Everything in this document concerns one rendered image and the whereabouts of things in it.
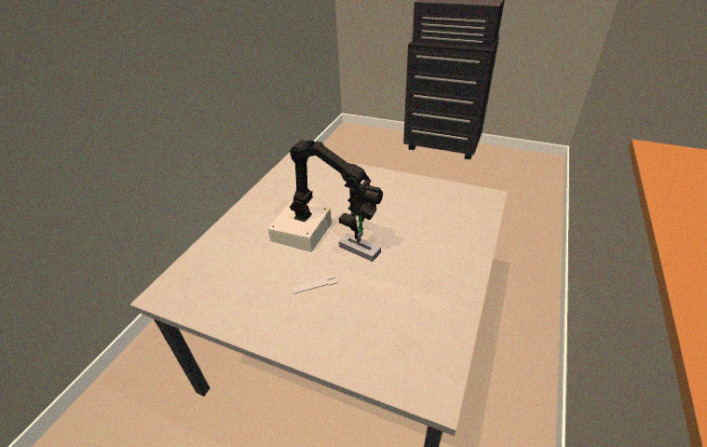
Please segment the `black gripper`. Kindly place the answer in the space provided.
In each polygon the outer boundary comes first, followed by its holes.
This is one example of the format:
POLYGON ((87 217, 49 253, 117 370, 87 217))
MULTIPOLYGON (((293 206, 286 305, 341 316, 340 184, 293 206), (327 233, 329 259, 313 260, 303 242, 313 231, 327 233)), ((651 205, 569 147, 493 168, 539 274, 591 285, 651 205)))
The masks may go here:
POLYGON ((350 214, 344 213, 341 217, 339 217, 339 223, 350 227, 350 229, 352 231, 354 231, 355 224, 358 222, 358 221, 356 221, 358 206, 360 204, 361 205, 363 204, 363 199, 355 201, 349 197, 349 199, 347 201, 350 202, 350 206, 348 207, 348 209, 351 210, 351 213, 350 214))

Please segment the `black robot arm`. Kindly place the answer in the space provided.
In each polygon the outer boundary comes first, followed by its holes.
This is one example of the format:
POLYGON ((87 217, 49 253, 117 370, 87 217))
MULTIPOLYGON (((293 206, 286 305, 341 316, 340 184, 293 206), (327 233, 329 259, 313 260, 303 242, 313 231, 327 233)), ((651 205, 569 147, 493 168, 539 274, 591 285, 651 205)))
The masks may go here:
POLYGON ((306 222, 312 215, 307 203, 313 198, 312 191, 307 188, 307 160, 310 156, 317 156, 332 168, 337 170, 347 182, 349 196, 352 200, 363 199, 363 204, 358 206, 357 215, 371 220, 383 198, 380 187, 371 186, 371 180, 365 170, 356 164, 347 163, 340 156, 328 149, 322 142, 299 141, 290 150, 292 161, 295 163, 296 191, 290 209, 294 211, 294 220, 306 222), (364 180, 363 184, 361 182, 364 180), (371 202, 370 204, 365 201, 371 202))

